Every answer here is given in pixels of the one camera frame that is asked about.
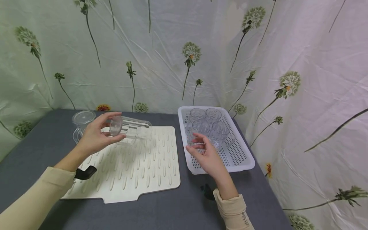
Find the beige sleeve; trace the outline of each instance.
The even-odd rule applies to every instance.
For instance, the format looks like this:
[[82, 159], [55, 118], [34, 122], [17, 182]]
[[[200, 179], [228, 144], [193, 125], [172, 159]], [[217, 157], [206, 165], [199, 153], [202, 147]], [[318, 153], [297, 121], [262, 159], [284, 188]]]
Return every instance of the beige sleeve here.
[[217, 207], [225, 221], [226, 230], [254, 230], [245, 209], [243, 195], [223, 200], [218, 189], [213, 191]]
[[36, 183], [0, 214], [0, 228], [38, 229], [52, 206], [73, 185], [75, 172], [48, 167]]

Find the sleeve cuff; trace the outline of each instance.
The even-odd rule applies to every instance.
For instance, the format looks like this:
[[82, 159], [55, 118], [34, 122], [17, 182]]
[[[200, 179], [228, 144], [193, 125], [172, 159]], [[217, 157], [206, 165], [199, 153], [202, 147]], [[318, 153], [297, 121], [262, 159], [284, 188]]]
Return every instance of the sleeve cuff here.
[[243, 195], [223, 200], [220, 196], [219, 190], [216, 188], [213, 191], [218, 208], [226, 215], [236, 215], [245, 211], [247, 206], [245, 205]]
[[64, 187], [73, 182], [75, 174], [76, 172], [47, 167], [45, 172], [41, 175], [40, 180]]

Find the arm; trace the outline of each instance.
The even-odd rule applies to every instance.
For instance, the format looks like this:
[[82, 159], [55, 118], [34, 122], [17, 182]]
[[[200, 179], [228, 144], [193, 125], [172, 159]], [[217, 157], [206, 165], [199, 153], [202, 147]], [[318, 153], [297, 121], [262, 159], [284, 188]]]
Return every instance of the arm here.
[[[230, 174], [226, 170], [216, 149], [207, 137], [194, 133], [197, 138], [193, 143], [204, 143], [186, 146], [187, 151], [194, 156], [201, 167], [213, 177], [217, 189], [213, 191], [217, 207], [225, 221], [227, 230], [254, 230], [247, 213], [246, 205], [242, 195], [239, 195]], [[203, 154], [197, 149], [205, 149]]]
[[125, 137], [108, 138], [108, 133], [101, 133], [101, 128], [109, 125], [106, 120], [120, 114], [105, 113], [90, 123], [78, 145], [54, 167], [48, 167], [25, 194], [0, 214], [0, 228], [38, 229], [52, 206], [73, 185], [79, 165], [91, 154]]

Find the green stem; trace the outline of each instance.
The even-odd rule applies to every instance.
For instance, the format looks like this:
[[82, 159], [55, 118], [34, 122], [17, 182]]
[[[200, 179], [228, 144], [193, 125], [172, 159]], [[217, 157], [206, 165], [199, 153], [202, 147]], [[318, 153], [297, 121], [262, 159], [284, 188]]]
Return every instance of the green stem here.
[[59, 79], [59, 84], [60, 84], [61, 89], [64, 91], [65, 95], [69, 98], [69, 100], [70, 100], [70, 102], [71, 102], [71, 104], [73, 105], [73, 108], [74, 108], [74, 110], [75, 110], [74, 103], [71, 101], [70, 97], [69, 97], [69, 96], [68, 96], [68, 94], [65, 92], [65, 90], [64, 90], [64, 88], [63, 88], [63, 86], [61, 85], [61, 81], [60, 81], [60, 79]]
[[245, 88], [244, 88], [243, 92], [241, 93], [240, 97], [239, 97], [239, 98], [238, 98], [238, 100], [236, 100], [236, 102], [231, 106], [231, 108], [228, 110], [228, 112], [230, 112], [230, 110], [234, 107], [234, 105], [239, 101], [239, 99], [241, 98], [241, 96], [243, 96], [243, 94], [244, 94], [244, 92], [245, 92], [245, 89], [247, 88], [248, 84], [249, 84], [249, 82], [247, 82], [247, 83], [245, 84]]
[[235, 55], [235, 59], [234, 59], [233, 65], [231, 66], [231, 69], [230, 69], [230, 73], [231, 73], [231, 70], [233, 70], [234, 63], [235, 63], [236, 57], [238, 56], [238, 52], [239, 52], [239, 49], [240, 49], [240, 44], [243, 41], [244, 36], [245, 36], [245, 33], [243, 34], [243, 37], [241, 37], [241, 40], [240, 40], [240, 43], [239, 43], [239, 46], [238, 46], [238, 50], [237, 50], [236, 55]]
[[112, 6], [111, 6], [111, 2], [110, 2], [110, 0], [109, 0], [109, 4], [110, 4], [111, 13], [112, 13], [112, 15], [113, 15], [113, 26], [114, 26], [114, 30], [115, 30], [114, 12], [113, 12], [113, 8], [112, 8]]
[[135, 88], [134, 88], [133, 78], [132, 78], [132, 83], [133, 83], [133, 91], [134, 91], [134, 94], [133, 94], [133, 104], [132, 104], [132, 112], [133, 112], [133, 105], [134, 105], [134, 98], [135, 98]]
[[149, 32], [151, 33], [151, 7], [148, 0]]
[[185, 84], [187, 83], [187, 78], [188, 78], [189, 69], [190, 69], [190, 67], [188, 67], [187, 75], [186, 75], [186, 77], [185, 77], [185, 81], [184, 81], [184, 89], [183, 89], [183, 97], [181, 98], [181, 100], [184, 100]]
[[[8, 131], [8, 132], [10, 132], [10, 130], [3, 124], [3, 122], [2, 121], [0, 121], [0, 124]], [[18, 137], [17, 135], [15, 135], [14, 133], [12, 133], [12, 132], [10, 132], [13, 136], [15, 136], [16, 138], [18, 138], [19, 140], [21, 140], [21, 138], [20, 137]]]
[[193, 106], [194, 106], [194, 97], [195, 97], [195, 91], [197, 90], [197, 86], [198, 86], [198, 84], [195, 86], [195, 89], [194, 89], [194, 94], [193, 94]]
[[265, 37], [265, 34], [266, 34], [266, 31], [267, 31], [268, 25], [270, 24], [271, 16], [272, 16], [272, 12], [273, 12], [273, 8], [275, 8], [275, 4], [276, 4], [276, 0], [274, 0], [273, 7], [272, 7], [272, 10], [271, 10], [271, 14], [270, 14], [270, 19], [268, 20], [268, 23], [267, 23], [267, 26], [266, 26], [265, 32], [263, 33], [263, 36], [262, 36], [261, 42], [263, 41], [263, 38]]
[[96, 46], [95, 40], [93, 39], [93, 36], [92, 36], [92, 33], [91, 33], [91, 29], [89, 28], [88, 15], [86, 15], [86, 21], [87, 21], [87, 26], [88, 26], [89, 34], [91, 35], [93, 44], [95, 45], [95, 48], [96, 48], [96, 53], [97, 53], [97, 58], [98, 58], [98, 64], [100, 65], [100, 68], [101, 68], [101, 62], [100, 62], [100, 57], [98, 56], [97, 46]]
[[311, 206], [311, 207], [308, 207], [308, 208], [300, 208], [300, 209], [286, 209], [286, 208], [283, 208], [282, 210], [286, 210], [286, 211], [301, 211], [301, 210], [307, 210], [307, 209], [311, 209], [311, 208], [316, 208], [316, 207], [321, 207], [321, 206], [324, 206], [326, 204], [329, 204], [329, 203], [332, 203], [334, 201], [337, 201], [337, 199], [333, 199], [333, 200], [330, 200], [330, 201], [327, 201], [323, 204], [320, 204], [320, 205], [316, 205], [316, 206]]
[[265, 131], [269, 126], [271, 126], [273, 123], [275, 123], [276, 121], [273, 121], [271, 124], [269, 124], [268, 126], [266, 126], [263, 130], [262, 130], [262, 132], [260, 132], [259, 134], [258, 134], [258, 136], [254, 139], [254, 141], [252, 142], [252, 144], [251, 144], [251, 146], [249, 146], [249, 147], [252, 147], [252, 145], [254, 144], [254, 142], [255, 142], [255, 140], [257, 140], [257, 138], [263, 133], [263, 131]]
[[264, 108], [259, 114], [258, 114], [258, 116], [257, 116], [257, 119], [255, 120], [255, 123], [257, 122], [257, 120], [258, 120], [258, 118], [259, 118], [259, 116], [270, 106], [270, 105], [272, 105], [276, 100], [277, 100], [278, 98], [275, 98], [268, 106], [266, 106], [266, 108]]
[[40, 58], [39, 58], [39, 57], [38, 57], [37, 59], [38, 59], [38, 61], [39, 61], [39, 63], [40, 63], [41, 70], [42, 70], [42, 73], [43, 73], [43, 77], [45, 78], [45, 81], [46, 81], [47, 87], [49, 88], [50, 96], [51, 96], [51, 98], [52, 98], [52, 99], [54, 99], [54, 98], [52, 97], [51, 89], [50, 89], [49, 83], [47, 82], [47, 79], [46, 79], [46, 76], [45, 76], [45, 72], [43, 71], [43, 66], [42, 66], [41, 60], [40, 60]]
[[327, 138], [323, 139], [322, 141], [318, 142], [316, 145], [314, 145], [313, 147], [305, 150], [304, 152], [308, 152], [309, 150], [314, 149], [315, 147], [317, 147], [319, 144], [321, 144], [322, 142], [327, 141], [328, 139], [330, 139], [333, 135], [335, 135], [335, 133], [337, 133], [342, 127], [344, 127], [347, 123], [349, 123], [352, 119], [362, 115], [363, 113], [368, 112], [368, 108], [360, 111], [359, 113], [355, 114], [354, 116], [352, 116], [351, 118], [349, 118], [349, 120], [345, 121], [342, 125], [340, 125], [339, 127], [337, 127], [337, 129], [335, 129], [335, 131], [333, 133], [331, 133], [331, 135], [329, 135]]
[[333, 20], [333, 23], [332, 23], [332, 25], [331, 25], [331, 28], [330, 28], [330, 30], [329, 30], [328, 32], [331, 32], [331, 29], [332, 29], [333, 25], [335, 24], [335, 21], [336, 21], [336, 19], [337, 19], [338, 15], [339, 15], [339, 13], [340, 13], [341, 9], [343, 8], [343, 6], [344, 6], [344, 4], [345, 4], [345, 1], [346, 1], [346, 0], [344, 0], [343, 4], [341, 5], [341, 8], [340, 8], [339, 12], [337, 13], [337, 15], [336, 15], [335, 19]]

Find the curtain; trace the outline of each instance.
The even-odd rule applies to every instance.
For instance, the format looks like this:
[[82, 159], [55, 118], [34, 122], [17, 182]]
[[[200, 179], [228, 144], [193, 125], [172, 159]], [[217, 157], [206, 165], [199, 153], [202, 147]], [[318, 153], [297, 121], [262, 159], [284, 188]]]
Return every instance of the curtain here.
[[53, 109], [221, 106], [297, 230], [368, 226], [366, 1], [0, 1], [0, 160]]

